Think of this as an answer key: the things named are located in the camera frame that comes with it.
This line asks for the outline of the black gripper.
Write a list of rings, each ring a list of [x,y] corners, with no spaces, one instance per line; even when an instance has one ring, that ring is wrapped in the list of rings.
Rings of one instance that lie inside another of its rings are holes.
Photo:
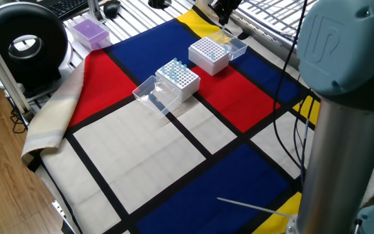
[[[219,23],[226,25],[232,11],[236,10],[241,2],[242,0],[211,0],[208,7],[219,16]]]

